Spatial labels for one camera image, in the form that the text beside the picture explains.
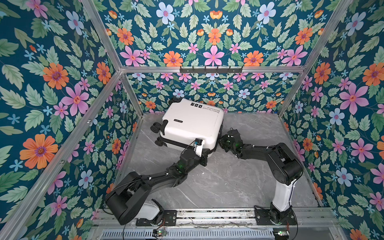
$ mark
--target suitcase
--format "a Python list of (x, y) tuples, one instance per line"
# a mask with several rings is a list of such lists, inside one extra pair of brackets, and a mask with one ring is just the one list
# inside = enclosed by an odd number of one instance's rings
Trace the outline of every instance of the suitcase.
[(203, 153), (210, 157), (221, 136), (223, 110), (185, 98), (173, 98), (169, 103), (162, 118), (163, 123), (155, 122), (151, 126), (153, 132), (160, 132), (156, 145), (182, 151), (185, 148), (193, 149), (195, 139), (202, 139)]

